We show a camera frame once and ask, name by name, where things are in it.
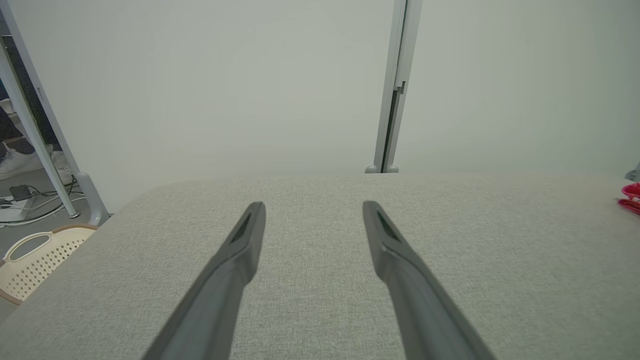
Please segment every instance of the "red cloth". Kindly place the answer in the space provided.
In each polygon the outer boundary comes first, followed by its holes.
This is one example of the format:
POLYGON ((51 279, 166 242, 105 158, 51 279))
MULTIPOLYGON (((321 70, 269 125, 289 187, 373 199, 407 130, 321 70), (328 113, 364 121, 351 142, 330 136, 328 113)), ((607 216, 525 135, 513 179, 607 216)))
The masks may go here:
POLYGON ((625 209, 629 209, 640 215, 640 183, 633 183, 622 188, 622 193, 628 199, 618 200, 618 204, 625 209))

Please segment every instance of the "person's leg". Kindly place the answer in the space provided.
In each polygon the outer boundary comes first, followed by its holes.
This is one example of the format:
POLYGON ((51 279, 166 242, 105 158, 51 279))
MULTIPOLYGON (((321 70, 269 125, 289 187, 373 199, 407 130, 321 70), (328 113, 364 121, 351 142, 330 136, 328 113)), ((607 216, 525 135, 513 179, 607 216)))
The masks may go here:
POLYGON ((6 46, 7 53, 9 54, 9 59, 11 60, 11 63, 13 65, 16 78, 20 83, 20 87, 22 88, 24 98, 25 100, 27 100, 29 108, 31 108, 31 114, 36 120, 36 124, 38 124, 38 130, 40 130, 40 135, 42 136, 44 143, 52 144, 54 150, 61 151, 62 149, 60 148, 60 145, 58 143, 58 138, 56 138, 56 133, 51 127, 51 123, 47 118, 47 114, 45 113, 44 108, 42 108, 42 103, 38 98, 35 87, 33 87, 31 78, 29 78, 27 69, 24 67, 24 63, 22 62, 22 58, 18 53, 18 48, 15 46, 13 38, 3 37, 3 41, 4 45, 6 46))
POLYGON ((13 125, 2 108, 0 108, 0 140, 3 154, 0 154, 0 180, 8 179, 23 172, 42 168, 42 162, 35 149, 13 125))
MULTIPOLYGON (((13 121, 11 121, 2 107, 0 107, 0 141, 22 154, 33 154, 35 151, 33 146, 15 127, 13 121)), ((4 146, 0 146, 0 148, 2 148, 0 149, 0 159, 3 159, 4 155, 6 155, 6 148, 4 146)))

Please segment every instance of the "beige basket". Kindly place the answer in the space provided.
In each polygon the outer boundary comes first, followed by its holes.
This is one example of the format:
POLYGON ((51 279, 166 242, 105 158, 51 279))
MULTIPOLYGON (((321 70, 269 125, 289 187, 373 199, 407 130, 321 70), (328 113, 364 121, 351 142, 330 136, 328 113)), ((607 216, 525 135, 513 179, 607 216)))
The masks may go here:
POLYGON ((20 305, 96 229, 92 225, 69 225, 49 233, 31 234, 18 241, 0 261, 0 297, 20 305), (22 257, 11 259, 22 244, 40 236, 48 239, 22 257))

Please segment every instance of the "shoe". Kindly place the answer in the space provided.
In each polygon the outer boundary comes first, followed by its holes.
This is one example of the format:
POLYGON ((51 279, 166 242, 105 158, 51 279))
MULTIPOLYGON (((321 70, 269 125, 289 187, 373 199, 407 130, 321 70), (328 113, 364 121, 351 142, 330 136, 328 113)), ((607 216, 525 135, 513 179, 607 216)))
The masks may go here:
POLYGON ((58 171, 58 175, 60 176, 62 183, 64 185, 69 185, 73 181, 73 177, 71 176, 71 168, 69 167, 65 153, 61 151, 52 151, 51 160, 58 171))
POLYGON ((0 180, 8 179, 23 172, 44 168, 38 158, 38 154, 35 152, 33 154, 23 154, 5 144, 3 145, 6 147, 6 154, 4 159, 0 161, 0 180))

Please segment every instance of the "metal pole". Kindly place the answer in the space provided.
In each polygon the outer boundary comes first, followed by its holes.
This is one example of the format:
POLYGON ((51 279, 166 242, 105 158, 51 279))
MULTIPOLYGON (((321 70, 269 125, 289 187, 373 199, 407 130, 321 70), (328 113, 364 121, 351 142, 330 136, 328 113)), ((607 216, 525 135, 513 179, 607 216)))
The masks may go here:
POLYGON ((2 47, 2 51, 0 51, 0 79, 2 79, 6 91, 7 93, 9 93, 9 98, 11 99, 13 107, 16 109, 16 112, 20 117, 20 121, 22 122, 24 130, 27 133, 26 135, 33 147, 36 149, 36 153, 38 154, 42 165, 44 165, 44 169, 47 172, 49 179, 51 179, 53 187, 56 189, 56 192, 60 196, 60 200, 62 200, 62 203, 65 205, 67 213, 69 213, 69 217, 75 218, 78 216, 78 213, 76 213, 76 210, 71 203, 71 199, 69 199, 69 196, 67 195, 65 186, 60 180, 58 171, 53 165, 53 161, 51 161, 51 157, 49 156, 49 152, 45 147, 44 141, 42 140, 42 136, 40 135, 38 126, 36 125, 36 122, 33 118, 33 114, 31 113, 31 109, 27 105, 27 100, 24 98, 22 89, 18 84, 18 78, 16 77, 13 71, 13 67, 11 66, 9 54, 6 51, 4 42, 0 41, 0 47, 2 47))
POLYGON ((389 50, 387 53, 387 69, 385 71, 385 85, 382 91, 382 106, 380 108, 380 121, 378 122, 378 138, 376 139, 376 152, 373 165, 365 169, 366 174, 384 172, 382 169, 385 148, 387 147, 387 132, 389 125, 389 112, 391 110, 394 85, 400 54, 400 43, 404 25, 404 13, 407 0, 394 1, 394 14, 391 22, 391 36, 389 38, 389 50))

